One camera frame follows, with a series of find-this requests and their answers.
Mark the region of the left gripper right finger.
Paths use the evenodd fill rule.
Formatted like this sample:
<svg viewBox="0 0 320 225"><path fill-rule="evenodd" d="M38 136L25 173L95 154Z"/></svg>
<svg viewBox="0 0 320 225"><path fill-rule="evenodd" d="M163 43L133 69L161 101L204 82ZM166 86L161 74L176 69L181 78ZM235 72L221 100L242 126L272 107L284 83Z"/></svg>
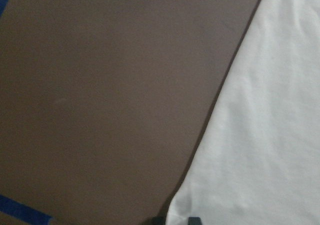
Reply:
<svg viewBox="0 0 320 225"><path fill-rule="evenodd" d="M189 217L187 225L202 225L202 220L200 217Z"/></svg>

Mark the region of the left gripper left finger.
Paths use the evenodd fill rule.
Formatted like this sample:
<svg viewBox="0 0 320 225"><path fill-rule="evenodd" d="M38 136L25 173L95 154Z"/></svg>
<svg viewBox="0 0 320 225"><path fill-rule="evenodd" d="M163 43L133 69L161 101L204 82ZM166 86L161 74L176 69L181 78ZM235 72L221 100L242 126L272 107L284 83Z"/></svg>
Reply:
<svg viewBox="0 0 320 225"><path fill-rule="evenodd" d="M164 216L155 216L147 218L142 222L142 225L165 225L166 218Z"/></svg>

